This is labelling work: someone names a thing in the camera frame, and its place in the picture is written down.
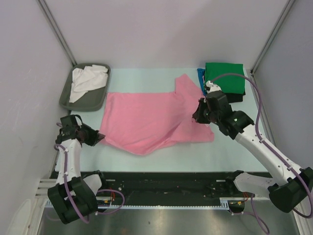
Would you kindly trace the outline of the pink t shirt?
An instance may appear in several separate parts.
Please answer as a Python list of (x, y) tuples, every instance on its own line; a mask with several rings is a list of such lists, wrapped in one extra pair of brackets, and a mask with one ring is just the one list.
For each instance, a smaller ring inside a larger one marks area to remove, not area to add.
[(166, 93), (108, 93), (100, 133), (102, 144), (147, 155), (177, 143), (213, 142), (214, 133), (192, 118), (203, 96), (183, 74)]

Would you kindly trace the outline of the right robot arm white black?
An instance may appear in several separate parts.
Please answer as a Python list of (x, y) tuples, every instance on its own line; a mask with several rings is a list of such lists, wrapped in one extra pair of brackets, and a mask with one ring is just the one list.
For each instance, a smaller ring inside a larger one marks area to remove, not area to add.
[(243, 111), (232, 110), (222, 91), (208, 93), (199, 99), (193, 119), (197, 123), (215, 124), (219, 130), (247, 149), (269, 172), (271, 177), (236, 171), (225, 184), (230, 196), (242, 191), (268, 198), (282, 212), (289, 213), (305, 198), (313, 201), (313, 170), (302, 168), (287, 158), (259, 132), (256, 123)]

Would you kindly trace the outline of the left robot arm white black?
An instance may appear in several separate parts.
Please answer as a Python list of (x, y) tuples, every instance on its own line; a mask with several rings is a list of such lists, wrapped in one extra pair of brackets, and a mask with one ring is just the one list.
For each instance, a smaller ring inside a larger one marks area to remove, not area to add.
[(83, 145), (95, 146), (105, 135), (83, 123), (79, 115), (62, 117), (60, 122), (54, 149), (60, 153), (62, 165), (56, 184), (47, 195), (62, 223), (80, 219), (88, 224), (89, 215), (97, 211), (96, 195), (104, 195), (108, 183), (100, 171), (87, 177), (81, 175), (81, 151)]

